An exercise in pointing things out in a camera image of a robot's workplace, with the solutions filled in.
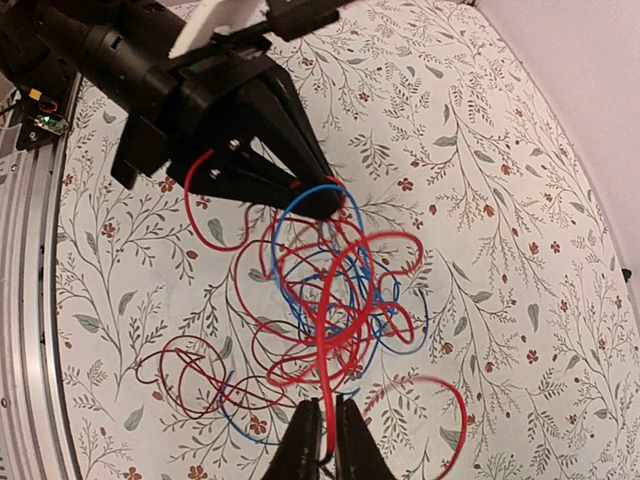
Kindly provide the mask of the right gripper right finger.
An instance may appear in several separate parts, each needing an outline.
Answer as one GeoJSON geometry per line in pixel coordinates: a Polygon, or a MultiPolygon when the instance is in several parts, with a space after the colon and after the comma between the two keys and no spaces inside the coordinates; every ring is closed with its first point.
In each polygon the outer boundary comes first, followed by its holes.
{"type": "Polygon", "coordinates": [[[336,478],[339,480],[395,480],[355,401],[336,400],[336,478]]]}

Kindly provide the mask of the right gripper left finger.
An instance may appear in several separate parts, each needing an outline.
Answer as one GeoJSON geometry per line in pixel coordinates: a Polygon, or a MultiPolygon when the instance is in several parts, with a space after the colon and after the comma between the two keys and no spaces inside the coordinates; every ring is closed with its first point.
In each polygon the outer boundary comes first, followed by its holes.
{"type": "Polygon", "coordinates": [[[319,400],[301,401],[262,479],[318,479],[321,425],[319,400]]]}

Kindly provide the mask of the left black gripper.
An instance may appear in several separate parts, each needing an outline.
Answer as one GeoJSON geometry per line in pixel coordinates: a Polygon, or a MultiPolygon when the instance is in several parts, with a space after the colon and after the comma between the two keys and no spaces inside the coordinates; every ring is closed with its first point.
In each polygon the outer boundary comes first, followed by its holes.
{"type": "Polygon", "coordinates": [[[82,25],[74,35],[76,68],[128,114],[111,174],[130,189],[163,165],[190,193],[269,206],[327,220],[345,195],[289,73],[271,64],[258,74],[270,43],[263,36],[235,44],[217,36],[168,58],[174,30],[135,25],[82,25]],[[248,142],[239,120],[249,89],[255,133],[294,174],[248,142]]]}

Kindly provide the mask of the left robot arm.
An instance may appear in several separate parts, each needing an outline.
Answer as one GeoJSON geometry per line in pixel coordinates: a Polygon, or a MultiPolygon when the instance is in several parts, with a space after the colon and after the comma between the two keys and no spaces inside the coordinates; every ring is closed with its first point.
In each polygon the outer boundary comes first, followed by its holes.
{"type": "Polygon", "coordinates": [[[185,191],[330,218],[343,195],[289,73],[268,52],[340,17],[337,1],[5,1],[1,72],[61,100],[80,74],[127,114],[111,167],[132,188],[165,170],[185,191]]]}

